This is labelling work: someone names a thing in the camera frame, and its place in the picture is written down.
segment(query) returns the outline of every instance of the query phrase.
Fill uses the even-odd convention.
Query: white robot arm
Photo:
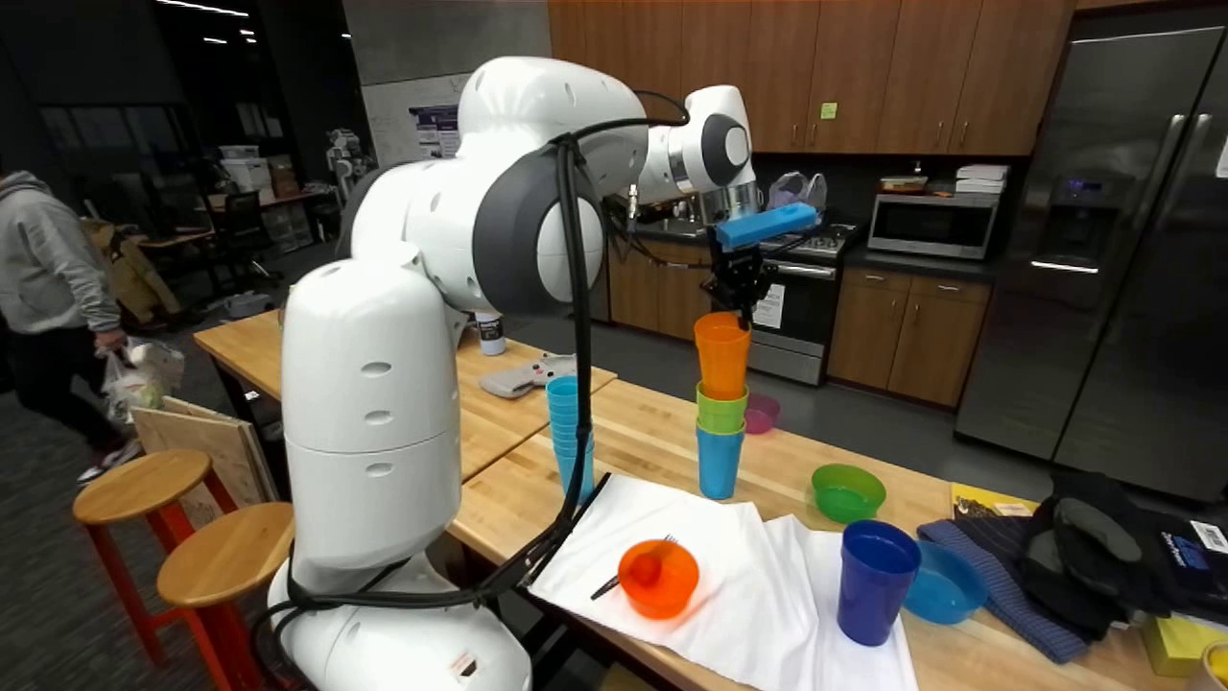
[[[296,553],[271,603],[296,591],[452,591],[424,557],[460,499],[460,407],[451,307],[571,304],[554,137],[584,137],[584,278],[601,278],[601,200],[751,184],[736,89],[686,100],[691,124],[644,128],[641,100],[584,65],[499,59],[460,94],[452,160],[388,169],[354,219],[354,261],[304,278],[285,315],[285,437]],[[318,686],[529,686],[517,641],[476,607],[336,607],[277,618]]]

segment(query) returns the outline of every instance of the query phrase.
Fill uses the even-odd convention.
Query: blue plastic cup
[[[846,529],[842,566],[842,631],[860,645],[883,645],[900,618],[909,585],[920,567],[920,548],[909,533],[887,522],[854,522]]]
[[[732,499],[744,434],[714,434],[700,426],[694,437],[700,437],[700,497]]]
[[[548,440],[554,440],[554,462],[562,470],[563,497],[578,476],[578,424],[580,424],[580,383],[578,376],[554,376],[546,383],[546,407],[548,407]],[[589,497],[597,489],[597,470],[592,470],[592,434],[584,448],[584,480],[580,490]]]

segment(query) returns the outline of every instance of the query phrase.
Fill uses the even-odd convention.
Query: green cup
[[[694,389],[694,402],[700,402],[694,426],[712,431],[712,434],[741,434],[744,431],[744,401],[749,396],[714,401],[702,389]]]

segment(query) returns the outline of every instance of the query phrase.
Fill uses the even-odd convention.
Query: blue object
[[[580,424],[580,383],[578,383],[578,376],[554,376],[546,383],[546,407],[548,407],[554,462],[562,470],[562,489],[570,497],[571,476],[578,476],[578,424]],[[597,470],[592,470],[592,437],[589,437],[580,490],[589,497],[592,489],[597,489]]]
[[[883,645],[920,567],[920,548],[887,522],[854,522],[842,557],[837,621],[846,639]]]
[[[812,205],[785,205],[762,215],[718,222],[718,243],[723,243],[723,254],[736,254],[736,248],[751,248],[751,247],[812,232],[812,227],[819,227],[819,213]]]
[[[940,627],[964,621],[987,603],[984,579],[957,553],[920,543],[920,571],[909,586],[905,607]]]
[[[694,437],[700,437],[700,497],[732,499],[744,434],[694,431]]]
[[[1039,650],[1047,659],[1066,664],[1088,652],[1088,641],[1039,614],[1025,586],[1012,585],[1011,567],[995,553],[974,544],[952,517],[920,526],[920,543],[960,553],[987,586],[987,611],[1012,635],[1021,635],[1032,650]]]

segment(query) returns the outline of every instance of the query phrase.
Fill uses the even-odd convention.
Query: wooden stool
[[[288,504],[244,506],[176,544],[157,571],[157,594],[184,611],[218,691],[265,686],[236,603],[271,585],[294,548],[294,533]]]
[[[146,454],[146,458],[121,465],[108,476],[94,480],[75,499],[75,517],[84,526],[94,548],[100,553],[103,571],[123,603],[123,614],[134,627],[134,635],[153,664],[161,664],[161,645],[153,635],[161,627],[172,627],[176,611],[161,611],[161,614],[146,611],[140,586],[131,585],[131,571],[123,567],[123,557],[121,557],[108,526],[146,517],[171,553],[192,533],[192,522],[176,499],[187,497],[201,480],[209,485],[209,490],[217,497],[217,504],[224,510],[236,510],[236,499],[231,499],[228,485],[217,476],[205,448]]]

